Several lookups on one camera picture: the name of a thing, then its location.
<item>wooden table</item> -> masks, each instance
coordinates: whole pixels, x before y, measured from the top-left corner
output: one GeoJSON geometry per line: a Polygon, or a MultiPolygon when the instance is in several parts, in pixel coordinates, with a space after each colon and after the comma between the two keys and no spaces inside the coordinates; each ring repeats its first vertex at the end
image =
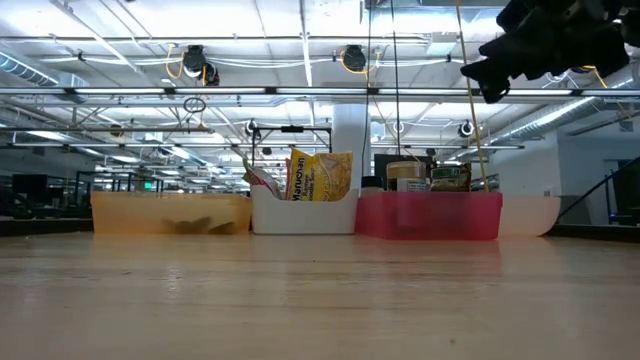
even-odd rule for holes
{"type": "Polygon", "coordinates": [[[0,241],[1,359],[638,359],[640,246],[0,241]]]}

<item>red plastic bin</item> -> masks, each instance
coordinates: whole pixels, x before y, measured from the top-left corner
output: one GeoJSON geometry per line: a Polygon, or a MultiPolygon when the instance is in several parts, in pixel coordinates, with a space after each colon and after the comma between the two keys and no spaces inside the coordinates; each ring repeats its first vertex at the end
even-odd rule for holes
{"type": "Polygon", "coordinates": [[[495,240],[502,194],[383,192],[358,200],[356,234],[389,240],[495,240]]]}

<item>orange bin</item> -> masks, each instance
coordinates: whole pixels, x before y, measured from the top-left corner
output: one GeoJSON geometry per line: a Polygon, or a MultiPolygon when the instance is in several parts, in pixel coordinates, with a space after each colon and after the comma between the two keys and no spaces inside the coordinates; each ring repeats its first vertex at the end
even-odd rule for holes
{"type": "Polygon", "coordinates": [[[93,192],[93,228],[104,234],[240,234],[251,199],[233,194],[93,192]]]}

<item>maruchan ramen package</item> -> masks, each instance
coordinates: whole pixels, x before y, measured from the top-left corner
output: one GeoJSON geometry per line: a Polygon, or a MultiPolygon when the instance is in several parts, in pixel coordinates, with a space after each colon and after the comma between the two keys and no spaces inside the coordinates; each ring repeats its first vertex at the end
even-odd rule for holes
{"type": "Polygon", "coordinates": [[[471,164],[441,166],[432,169],[431,191],[471,191],[471,164]]]}
{"type": "Polygon", "coordinates": [[[351,189],[353,153],[307,155],[293,148],[287,200],[338,201],[351,189]]]}

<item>storage bin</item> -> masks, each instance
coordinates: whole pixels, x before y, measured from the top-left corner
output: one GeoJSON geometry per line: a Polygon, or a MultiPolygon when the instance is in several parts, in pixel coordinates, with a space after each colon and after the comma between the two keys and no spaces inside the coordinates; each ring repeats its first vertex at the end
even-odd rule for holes
{"type": "Polygon", "coordinates": [[[253,232],[256,234],[353,234],[358,190],[332,202],[276,199],[262,185],[251,187],[253,232]]]}
{"type": "Polygon", "coordinates": [[[241,195],[93,192],[94,232],[236,234],[249,231],[251,200],[241,195]]]}
{"type": "Polygon", "coordinates": [[[386,192],[358,201],[356,233],[389,240],[494,240],[498,193],[386,192]]]}

